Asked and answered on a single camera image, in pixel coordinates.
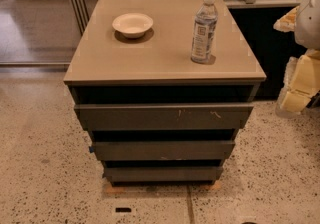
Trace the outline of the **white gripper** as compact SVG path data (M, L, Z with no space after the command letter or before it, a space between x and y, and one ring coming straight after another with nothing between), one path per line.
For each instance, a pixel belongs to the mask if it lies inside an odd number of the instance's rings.
M289 58L276 103L277 114L300 114L320 91L320 0L302 0L273 28L295 31L296 43L308 48L299 58Z

